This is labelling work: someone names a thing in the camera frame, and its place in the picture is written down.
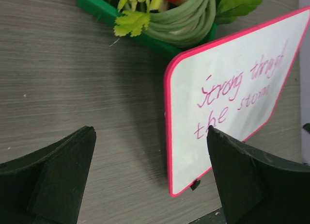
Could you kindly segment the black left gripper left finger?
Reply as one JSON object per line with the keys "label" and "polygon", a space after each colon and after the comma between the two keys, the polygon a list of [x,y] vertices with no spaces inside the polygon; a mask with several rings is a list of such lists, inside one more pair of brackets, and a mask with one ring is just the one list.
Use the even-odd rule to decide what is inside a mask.
{"label": "black left gripper left finger", "polygon": [[96,142],[93,127],[0,165],[2,224],[75,224]]}

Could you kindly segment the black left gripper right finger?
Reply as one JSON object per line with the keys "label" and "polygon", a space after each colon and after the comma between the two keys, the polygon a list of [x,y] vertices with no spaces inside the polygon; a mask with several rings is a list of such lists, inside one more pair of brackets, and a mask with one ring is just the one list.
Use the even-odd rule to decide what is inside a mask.
{"label": "black left gripper right finger", "polygon": [[310,167],[247,145],[210,126],[207,146],[229,224],[308,224]]}

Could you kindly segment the pink framed whiteboard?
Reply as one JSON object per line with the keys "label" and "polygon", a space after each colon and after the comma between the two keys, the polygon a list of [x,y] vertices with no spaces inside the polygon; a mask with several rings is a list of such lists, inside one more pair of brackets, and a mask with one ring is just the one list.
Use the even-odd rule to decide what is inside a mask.
{"label": "pink framed whiteboard", "polygon": [[164,75],[171,196],[211,170],[209,126],[245,141],[269,121],[309,24],[303,7],[171,60]]}

